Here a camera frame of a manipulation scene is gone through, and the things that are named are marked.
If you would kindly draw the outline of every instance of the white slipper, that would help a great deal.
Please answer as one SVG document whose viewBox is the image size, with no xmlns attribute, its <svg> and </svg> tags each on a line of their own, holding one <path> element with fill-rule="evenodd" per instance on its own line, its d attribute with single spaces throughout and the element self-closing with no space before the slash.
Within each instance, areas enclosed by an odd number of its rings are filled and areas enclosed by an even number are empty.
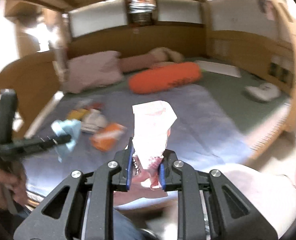
<svg viewBox="0 0 296 240">
<path fill-rule="evenodd" d="M 245 89 L 249 95 L 262 102 L 270 102 L 281 95 L 280 89 L 271 83 L 263 83 L 258 87 L 248 86 Z"/>
</svg>

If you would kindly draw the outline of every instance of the human hand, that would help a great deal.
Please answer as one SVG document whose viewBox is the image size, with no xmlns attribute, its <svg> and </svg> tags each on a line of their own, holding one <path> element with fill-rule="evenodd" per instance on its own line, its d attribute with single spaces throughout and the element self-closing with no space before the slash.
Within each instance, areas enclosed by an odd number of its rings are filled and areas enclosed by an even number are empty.
<svg viewBox="0 0 296 240">
<path fill-rule="evenodd" d="M 25 205 L 28 201 L 26 193 L 26 174 L 23 166 L 18 169 L 18 175 L 14 175 L 0 169 L 0 208 L 6 210 L 7 200 L 4 196 L 2 186 L 7 185 L 7 188 L 14 192 L 13 199 L 20 205 Z"/>
</svg>

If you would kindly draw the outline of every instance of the orange and white package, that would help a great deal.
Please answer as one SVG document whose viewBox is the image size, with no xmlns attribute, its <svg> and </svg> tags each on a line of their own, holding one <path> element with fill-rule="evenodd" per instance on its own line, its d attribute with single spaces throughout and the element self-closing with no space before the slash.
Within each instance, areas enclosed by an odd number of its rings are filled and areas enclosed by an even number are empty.
<svg viewBox="0 0 296 240">
<path fill-rule="evenodd" d="M 118 123 L 110 123 L 105 128 L 91 136 L 92 145 L 100 151 L 110 150 L 125 133 L 126 127 Z"/>
</svg>

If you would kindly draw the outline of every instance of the orange bag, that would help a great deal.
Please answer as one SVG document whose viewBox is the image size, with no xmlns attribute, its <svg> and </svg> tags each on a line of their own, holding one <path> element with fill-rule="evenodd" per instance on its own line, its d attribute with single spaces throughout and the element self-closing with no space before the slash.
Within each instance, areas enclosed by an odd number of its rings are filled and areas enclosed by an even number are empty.
<svg viewBox="0 0 296 240">
<path fill-rule="evenodd" d="M 129 79 L 129 88 L 136 94 L 149 94 L 193 83 L 201 78 L 198 64 L 184 62 L 145 70 Z"/>
<path fill-rule="evenodd" d="M 110 123 L 90 137 L 92 145 L 100 151 L 107 152 L 124 134 L 126 127 L 118 123 Z"/>
</svg>

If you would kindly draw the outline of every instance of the person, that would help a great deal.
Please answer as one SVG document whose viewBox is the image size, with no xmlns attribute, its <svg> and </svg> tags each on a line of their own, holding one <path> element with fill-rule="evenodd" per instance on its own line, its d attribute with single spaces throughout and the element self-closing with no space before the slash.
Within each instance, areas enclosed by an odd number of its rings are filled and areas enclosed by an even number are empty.
<svg viewBox="0 0 296 240">
<path fill-rule="evenodd" d="M 27 201 L 26 192 L 26 174 L 24 167 L 21 166 L 19 175 L 8 173 L 0 169 L 0 240 L 12 240 L 12 236 L 16 228 L 29 215 L 29 212 L 21 208 L 18 215 L 12 215 L 7 210 L 7 200 L 3 195 L 3 185 L 7 185 L 13 193 L 13 199 L 19 207 L 24 206 Z M 114 239 L 115 240 L 147 240 L 157 239 L 151 231 L 145 229 L 137 229 L 130 220 L 114 210 Z"/>
</svg>

